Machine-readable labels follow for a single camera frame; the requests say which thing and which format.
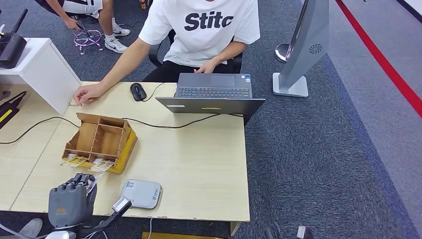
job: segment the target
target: qr code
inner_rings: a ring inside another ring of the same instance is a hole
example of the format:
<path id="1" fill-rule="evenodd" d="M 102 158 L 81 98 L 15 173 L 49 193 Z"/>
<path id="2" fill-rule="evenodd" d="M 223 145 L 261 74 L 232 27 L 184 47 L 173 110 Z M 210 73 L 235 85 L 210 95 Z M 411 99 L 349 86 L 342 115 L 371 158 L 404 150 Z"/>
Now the qr code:
<path id="1" fill-rule="evenodd" d="M 135 182 L 128 181 L 126 188 L 133 188 L 134 185 L 135 185 Z"/>

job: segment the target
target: wooden organizer box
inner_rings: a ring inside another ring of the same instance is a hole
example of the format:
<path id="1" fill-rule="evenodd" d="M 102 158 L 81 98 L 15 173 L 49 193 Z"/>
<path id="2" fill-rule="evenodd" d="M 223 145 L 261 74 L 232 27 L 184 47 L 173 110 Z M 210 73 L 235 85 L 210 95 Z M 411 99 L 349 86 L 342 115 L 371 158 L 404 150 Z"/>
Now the wooden organizer box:
<path id="1" fill-rule="evenodd" d="M 114 162 L 108 171 L 121 174 L 126 167 L 138 137 L 123 119 L 76 113 L 82 124 L 73 138 L 66 143 L 62 158 L 69 154 L 84 156 L 88 161 L 81 164 L 91 168 L 96 158 Z"/>

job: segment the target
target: red stripe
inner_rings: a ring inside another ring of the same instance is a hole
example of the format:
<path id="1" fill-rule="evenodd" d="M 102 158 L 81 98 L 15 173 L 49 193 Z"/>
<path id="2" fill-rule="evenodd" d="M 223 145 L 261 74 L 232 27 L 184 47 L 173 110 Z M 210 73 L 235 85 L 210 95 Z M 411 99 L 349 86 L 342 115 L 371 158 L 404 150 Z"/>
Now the red stripe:
<path id="1" fill-rule="evenodd" d="M 336 0 L 338 6 L 343 11 L 346 18 L 349 20 L 350 24 L 355 29 L 356 33 L 359 35 L 360 39 L 366 45 L 368 50 L 371 52 L 372 56 L 384 70 L 384 72 L 390 77 L 391 81 L 394 85 L 396 85 L 397 89 L 402 93 L 402 95 L 406 98 L 406 100 L 411 104 L 413 109 L 419 114 L 422 118 L 422 100 L 418 97 L 418 95 L 410 88 L 410 86 L 406 83 L 406 81 L 400 76 L 400 74 L 394 69 L 394 67 L 389 63 L 389 61 L 385 58 L 382 54 L 380 49 L 375 45 L 375 43 L 371 40 L 368 34 L 363 30 L 362 26 L 358 23 L 352 13 L 347 9 L 346 5 L 343 3 L 342 0 Z"/>

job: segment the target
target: light wood tabletop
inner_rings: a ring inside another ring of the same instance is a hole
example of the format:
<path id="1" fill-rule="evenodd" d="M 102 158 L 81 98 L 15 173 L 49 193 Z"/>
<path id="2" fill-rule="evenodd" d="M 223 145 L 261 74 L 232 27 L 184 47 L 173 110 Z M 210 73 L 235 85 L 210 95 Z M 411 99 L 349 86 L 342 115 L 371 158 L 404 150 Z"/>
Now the light wood tabletop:
<path id="1" fill-rule="evenodd" d="M 83 107 L 69 107 L 64 118 L 80 125 L 77 112 L 132 118 L 153 125 L 179 126 L 209 115 L 173 114 L 155 96 L 172 96 L 176 84 L 160 86 L 148 102 L 136 102 L 131 83 L 119 83 Z M 142 83 L 150 95 L 158 83 Z M 129 121 L 138 141 L 121 175 L 107 172 L 99 181 L 95 215 L 110 215 L 127 179 L 156 181 L 162 195 L 153 210 L 129 209 L 126 217 L 249 221 L 243 118 L 220 115 L 180 129 L 155 128 Z M 67 141 L 78 131 L 61 121 L 22 188 L 13 211 L 47 212 L 49 191 L 86 168 L 60 166 Z"/>
<path id="2" fill-rule="evenodd" d="M 0 88 L 11 92 L 0 105 L 27 91 L 20 103 L 20 112 L 0 129 L 0 142 L 14 141 L 37 122 L 60 116 L 29 85 L 0 85 Z M 59 122 L 60 119 L 53 119 L 41 123 L 16 143 L 0 144 L 0 180 L 3 182 L 0 184 L 0 210 L 11 209 Z"/>

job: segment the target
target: laptop keyboard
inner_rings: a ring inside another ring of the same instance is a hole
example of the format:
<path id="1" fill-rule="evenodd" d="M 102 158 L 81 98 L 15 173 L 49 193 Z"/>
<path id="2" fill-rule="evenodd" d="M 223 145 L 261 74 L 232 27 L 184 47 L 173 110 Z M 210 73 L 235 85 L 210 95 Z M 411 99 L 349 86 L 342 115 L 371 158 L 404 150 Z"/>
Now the laptop keyboard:
<path id="1" fill-rule="evenodd" d="M 249 98 L 249 89 L 180 87 L 177 97 L 186 98 Z"/>

